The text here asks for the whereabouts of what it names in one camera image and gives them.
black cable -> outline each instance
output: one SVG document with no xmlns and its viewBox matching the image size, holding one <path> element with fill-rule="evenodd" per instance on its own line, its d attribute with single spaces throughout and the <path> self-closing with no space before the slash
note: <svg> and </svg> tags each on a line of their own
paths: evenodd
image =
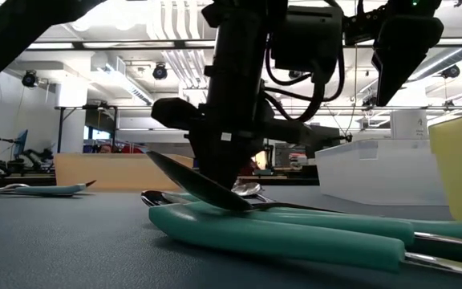
<svg viewBox="0 0 462 289">
<path fill-rule="evenodd" d="M 338 88 L 336 92 L 330 98 L 325 98 L 323 102 L 330 102 L 340 97 L 343 92 L 343 86 L 345 85 L 345 57 L 343 56 L 343 43 L 340 41 L 340 48 L 338 51 Z"/>
<path fill-rule="evenodd" d="M 324 0 L 329 6 L 342 9 L 342 7 L 335 0 Z"/>
<path fill-rule="evenodd" d="M 345 84 L 345 59 L 343 57 L 343 47 L 340 45 L 340 50 L 338 53 L 338 88 L 336 89 L 336 92 L 333 94 L 332 97 L 330 98 L 325 98 L 323 99 L 322 102 L 330 102 L 333 100 L 336 100 L 340 97 L 340 95 L 343 92 L 343 86 Z M 285 96 L 293 97 L 298 100 L 305 100 L 305 101 L 311 101 L 311 97 L 309 96 L 302 96 L 297 93 L 293 92 L 287 92 L 285 90 L 279 89 L 279 88 L 265 88 L 266 92 L 276 92 L 276 93 L 281 93 Z"/>
<path fill-rule="evenodd" d="M 274 99 L 273 96 L 271 96 L 270 94 L 266 93 L 266 92 L 262 92 L 265 96 L 265 99 L 270 102 L 277 110 L 279 113 L 281 113 L 281 115 L 286 118 L 287 120 L 294 120 L 288 113 L 286 113 L 286 110 L 282 107 L 282 105 L 276 100 Z"/>
<path fill-rule="evenodd" d="M 286 113 L 285 109 L 282 107 L 280 103 L 278 103 L 272 96 L 268 93 L 263 92 L 265 94 L 265 99 L 268 100 L 287 120 L 296 120 L 300 122 L 307 122 L 311 120 L 311 118 L 317 113 L 318 109 L 320 108 L 320 104 L 322 104 L 324 98 L 324 92 L 326 86 L 323 83 L 320 83 L 319 79 L 321 79 L 320 75 L 322 74 L 322 70 L 316 61 L 313 61 L 314 66 L 314 73 L 313 73 L 313 96 L 311 98 L 310 104 L 306 108 L 306 110 L 297 118 L 292 118 Z"/>
<path fill-rule="evenodd" d="M 298 99 L 298 100 L 311 101 L 311 97 L 309 97 L 309 96 L 301 96 L 301 95 L 299 95 L 297 93 L 287 92 L 287 91 L 284 91 L 284 90 L 279 89 L 279 88 L 265 88 L 265 91 L 266 92 L 280 93 L 282 95 L 293 97 L 293 98 Z"/>
<path fill-rule="evenodd" d="M 269 40 L 266 44 L 266 52 L 265 52 L 265 65 L 266 65 L 266 73 L 269 75 L 270 79 L 274 81 L 277 85 L 282 85 L 282 86 L 290 86 L 294 85 L 296 83 L 300 83 L 306 79 L 309 79 L 311 77 L 311 74 L 305 74 L 303 76 L 300 76 L 296 79 L 292 80 L 279 80 L 277 79 L 274 74 L 272 73 L 272 67 L 270 66 L 270 51 L 271 51 L 272 43 Z"/>
<path fill-rule="evenodd" d="M 358 0 L 358 8 L 357 8 L 357 14 L 364 14 L 365 13 L 365 8 L 363 6 L 363 0 Z"/>
</svg>

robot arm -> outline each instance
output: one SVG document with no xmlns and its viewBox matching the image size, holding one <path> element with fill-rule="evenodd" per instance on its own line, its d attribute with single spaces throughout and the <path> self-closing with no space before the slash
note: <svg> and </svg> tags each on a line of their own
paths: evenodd
<svg viewBox="0 0 462 289">
<path fill-rule="evenodd" d="M 75 21 L 104 1 L 4 1 L 0 5 L 0 72 L 49 27 Z"/>
<path fill-rule="evenodd" d="M 199 108 L 180 99 L 154 103 L 152 117 L 170 128 L 189 130 L 188 139 L 201 173 L 231 188 L 241 167 L 262 149 L 265 138 L 311 146 L 322 140 L 304 125 L 324 101 L 325 84 L 340 66 L 343 83 L 342 36 L 346 45 L 374 39 L 372 63 L 379 71 L 377 105 L 384 106 L 440 40 L 443 24 L 433 15 L 440 0 L 388 0 L 387 4 L 354 17 L 331 7 L 287 6 L 275 0 L 214 0 L 202 14 L 218 28 L 208 100 Z M 261 81 L 263 60 L 275 67 L 304 71 L 301 79 L 314 84 L 306 111 L 297 119 L 274 119 L 267 100 L 281 113 Z"/>
</svg>

monitor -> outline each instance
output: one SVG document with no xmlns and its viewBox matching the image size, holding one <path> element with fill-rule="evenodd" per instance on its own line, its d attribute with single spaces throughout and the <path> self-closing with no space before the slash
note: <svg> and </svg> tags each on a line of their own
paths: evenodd
<svg viewBox="0 0 462 289">
<path fill-rule="evenodd" d="M 22 152 L 24 152 L 24 146 L 26 145 L 26 138 L 28 137 L 28 130 L 24 130 L 18 134 L 17 139 L 15 139 L 14 145 L 14 159 L 18 159 Z"/>
</svg>

column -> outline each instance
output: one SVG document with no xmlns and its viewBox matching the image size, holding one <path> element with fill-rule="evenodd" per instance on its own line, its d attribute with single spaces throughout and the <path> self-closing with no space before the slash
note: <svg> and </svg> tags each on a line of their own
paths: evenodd
<svg viewBox="0 0 462 289">
<path fill-rule="evenodd" d="M 57 85 L 57 106 L 78 107 L 87 103 L 88 82 L 84 79 L 68 79 Z M 83 130 L 85 128 L 85 111 L 66 110 L 63 122 L 61 153 L 83 152 Z"/>
</svg>

window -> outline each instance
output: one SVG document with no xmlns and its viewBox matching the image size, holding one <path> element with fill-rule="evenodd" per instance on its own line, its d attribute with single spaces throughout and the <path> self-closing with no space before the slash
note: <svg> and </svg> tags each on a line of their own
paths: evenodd
<svg viewBox="0 0 462 289">
<path fill-rule="evenodd" d="M 89 136 L 88 136 L 89 131 L 90 131 L 90 128 L 88 126 L 85 126 L 85 128 L 83 130 L 83 139 L 84 140 L 89 139 Z M 109 140 L 110 138 L 111 137 L 110 137 L 109 132 L 100 131 L 98 129 L 92 129 L 92 140 Z"/>
</svg>

